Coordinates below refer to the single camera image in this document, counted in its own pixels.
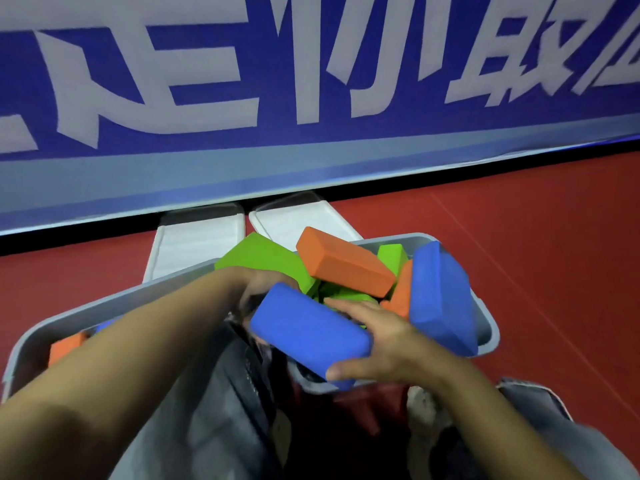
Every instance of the banner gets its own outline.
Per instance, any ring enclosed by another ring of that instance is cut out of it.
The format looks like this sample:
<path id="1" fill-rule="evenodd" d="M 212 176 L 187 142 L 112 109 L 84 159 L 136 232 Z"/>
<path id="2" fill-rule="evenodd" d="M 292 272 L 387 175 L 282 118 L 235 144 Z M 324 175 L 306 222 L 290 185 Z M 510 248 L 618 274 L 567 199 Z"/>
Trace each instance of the banner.
<path id="1" fill-rule="evenodd" d="M 0 233 L 638 134 L 639 56 L 640 0 L 0 0 Z"/>

